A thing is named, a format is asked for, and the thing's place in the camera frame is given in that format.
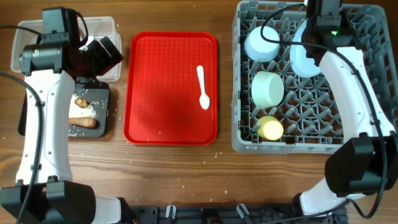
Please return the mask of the small brown food scrap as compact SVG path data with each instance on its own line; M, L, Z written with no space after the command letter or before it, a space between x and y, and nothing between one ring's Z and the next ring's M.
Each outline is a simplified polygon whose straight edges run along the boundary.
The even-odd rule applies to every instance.
M75 99L74 103L80 108L86 108L90 105L86 99L83 99L80 96Z

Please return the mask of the rice pile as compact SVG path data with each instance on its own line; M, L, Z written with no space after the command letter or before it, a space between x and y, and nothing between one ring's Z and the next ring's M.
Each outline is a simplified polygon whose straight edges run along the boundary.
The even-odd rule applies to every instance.
M74 138L100 138L106 134L109 92L87 89L72 94L69 118L78 122L69 124L68 136Z

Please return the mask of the brown carrot-like food scrap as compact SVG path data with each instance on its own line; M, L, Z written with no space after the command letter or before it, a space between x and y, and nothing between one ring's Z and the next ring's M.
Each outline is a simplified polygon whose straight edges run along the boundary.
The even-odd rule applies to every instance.
M97 121L92 117L69 118L69 125L92 129L96 127Z

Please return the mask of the small light blue bowl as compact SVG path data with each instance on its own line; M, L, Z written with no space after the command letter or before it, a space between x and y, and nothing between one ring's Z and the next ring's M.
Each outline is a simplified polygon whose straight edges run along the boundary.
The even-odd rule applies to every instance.
M269 62L279 54L280 44L265 41L261 37L261 27L253 29L244 42L247 56L258 62Z

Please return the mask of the green bowl with rice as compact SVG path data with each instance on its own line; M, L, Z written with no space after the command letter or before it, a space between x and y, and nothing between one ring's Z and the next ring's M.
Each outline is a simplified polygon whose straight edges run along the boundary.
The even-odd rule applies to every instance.
M259 109L277 106L284 97L284 83L272 72L255 74L251 87L252 100Z

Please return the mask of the yellow plastic cup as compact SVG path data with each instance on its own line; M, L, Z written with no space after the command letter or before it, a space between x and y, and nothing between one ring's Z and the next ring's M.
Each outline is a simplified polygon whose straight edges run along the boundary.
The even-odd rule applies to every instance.
M284 133L282 124L273 116L263 116L258 121L259 128L257 134L270 141L280 139Z

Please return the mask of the large light blue plate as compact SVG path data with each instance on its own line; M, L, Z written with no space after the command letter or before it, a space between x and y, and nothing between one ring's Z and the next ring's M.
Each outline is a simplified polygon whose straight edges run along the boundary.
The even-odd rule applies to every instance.
M291 45L290 64L295 74L302 78L310 78L321 73L314 59L307 58L306 50L302 45Z

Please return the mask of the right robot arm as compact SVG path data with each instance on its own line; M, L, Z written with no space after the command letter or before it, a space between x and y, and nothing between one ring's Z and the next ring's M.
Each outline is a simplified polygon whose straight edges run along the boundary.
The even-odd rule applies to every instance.
M384 191L397 180L397 133L376 98L362 44L341 1L305 1L301 42L325 76L342 121L344 143L325 163L325 177L300 195L304 215L323 215L344 203Z

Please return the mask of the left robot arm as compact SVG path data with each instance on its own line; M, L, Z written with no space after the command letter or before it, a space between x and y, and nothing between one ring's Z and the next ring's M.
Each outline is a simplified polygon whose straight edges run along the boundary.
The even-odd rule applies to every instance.
M79 12L53 7L42 15L44 32L20 57L27 90L24 151L15 186L1 189L1 206L18 223L123 223L126 202L74 182L68 155L76 79L96 80L123 56L107 37L81 37Z

